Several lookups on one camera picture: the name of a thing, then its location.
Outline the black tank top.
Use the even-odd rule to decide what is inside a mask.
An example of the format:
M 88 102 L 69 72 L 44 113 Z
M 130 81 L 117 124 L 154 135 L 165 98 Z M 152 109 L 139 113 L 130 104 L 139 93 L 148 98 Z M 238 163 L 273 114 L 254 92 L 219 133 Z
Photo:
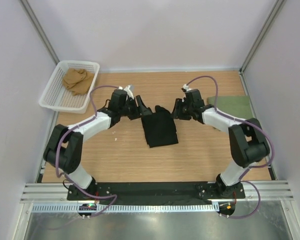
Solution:
M 155 112 L 141 118 L 144 136 L 150 148 L 178 144 L 177 128 L 171 113 L 160 105 Z

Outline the green tank top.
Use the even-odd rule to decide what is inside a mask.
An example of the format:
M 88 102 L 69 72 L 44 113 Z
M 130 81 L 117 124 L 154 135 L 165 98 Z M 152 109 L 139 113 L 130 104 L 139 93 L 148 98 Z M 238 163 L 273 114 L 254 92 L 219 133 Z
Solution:
M 216 107 L 219 112 L 233 116 L 236 119 L 248 120 L 254 117 L 248 96 L 218 96 Z M 229 133 L 229 127 L 240 124 L 240 122 L 226 119 L 216 114 L 213 107 L 206 110 L 202 116 L 206 125 L 212 126 L 227 134 Z

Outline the white plastic basket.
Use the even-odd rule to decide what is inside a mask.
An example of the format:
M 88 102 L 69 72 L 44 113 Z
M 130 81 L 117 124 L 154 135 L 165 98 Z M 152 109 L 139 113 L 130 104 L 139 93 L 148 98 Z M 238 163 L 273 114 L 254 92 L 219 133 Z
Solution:
M 56 112 L 84 114 L 90 101 L 89 94 L 73 95 L 62 83 L 67 71 L 72 68 L 76 70 L 84 69 L 92 73 L 92 83 L 88 89 L 90 92 L 97 81 L 100 65 L 97 62 L 82 60 L 62 60 L 60 61 L 39 99 L 39 105 Z

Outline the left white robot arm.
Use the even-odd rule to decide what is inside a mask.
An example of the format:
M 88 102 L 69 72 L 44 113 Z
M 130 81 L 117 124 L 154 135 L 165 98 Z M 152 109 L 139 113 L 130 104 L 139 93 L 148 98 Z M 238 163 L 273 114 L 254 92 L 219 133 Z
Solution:
M 79 195 L 85 200 L 91 200 L 97 191 L 96 180 L 81 165 L 83 143 L 112 128 L 122 117 L 135 120 L 152 113 L 139 95 L 133 97 L 127 90 L 116 89 L 105 106 L 94 115 L 72 125 L 56 125 L 43 159 L 55 168 L 58 178 L 64 176 L 72 181 Z

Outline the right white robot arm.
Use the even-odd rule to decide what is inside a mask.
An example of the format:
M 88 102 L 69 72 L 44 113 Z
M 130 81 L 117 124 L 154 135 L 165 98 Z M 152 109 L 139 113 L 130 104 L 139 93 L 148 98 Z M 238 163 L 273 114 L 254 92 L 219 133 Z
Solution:
M 270 146 L 256 118 L 236 118 L 205 104 L 198 89 L 184 85 L 183 98 L 175 100 L 172 117 L 179 120 L 195 120 L 228 134 L 232 162 L 216 177 L 215 192 L 221 198 L 229 198 L 239 187 L 248 171 L 270 154 Z

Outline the orange garment in basket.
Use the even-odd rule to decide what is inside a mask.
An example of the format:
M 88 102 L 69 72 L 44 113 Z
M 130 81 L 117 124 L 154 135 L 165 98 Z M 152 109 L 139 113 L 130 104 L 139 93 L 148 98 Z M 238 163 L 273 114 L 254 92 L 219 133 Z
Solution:
M 85 95 L 89 92 L 95 74 L 85 69 L 69 68 L 62 78 L 62 85 L 73 96 Z

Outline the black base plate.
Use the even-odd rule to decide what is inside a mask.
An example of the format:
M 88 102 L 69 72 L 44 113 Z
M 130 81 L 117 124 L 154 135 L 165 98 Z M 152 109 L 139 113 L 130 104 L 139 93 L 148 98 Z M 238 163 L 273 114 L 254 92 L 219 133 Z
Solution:
M 223 189 L 215 182 L 92 182 L 83 191 L 98 196 L 117 195 L 116 202 L 123 204 L 154 205 L 186 200 L 244 199 L 242 183 Z

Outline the aluminium frame rail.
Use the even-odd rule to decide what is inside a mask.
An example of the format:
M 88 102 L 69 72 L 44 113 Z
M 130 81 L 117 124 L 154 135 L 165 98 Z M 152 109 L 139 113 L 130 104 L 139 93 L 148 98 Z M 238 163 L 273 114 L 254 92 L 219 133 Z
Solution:
M 116 204 L 118 205 L 201 205 L 203 201 L 225 202 L 225 201 L 280 201 L 293 200 L 293 194 L 287 181 L 284 180 L 262 180 L 243 181 L 244 199 L 208 199 L 208 200 L 177 200 L 172 202 L 160 201 L 158 204 Z M 70 184 L 62 183 L 28 183 L 25 185 L 21 195 L 22 202 L 61 202 L 61 201 L 84 201 L 85 197 L 76 196 Z

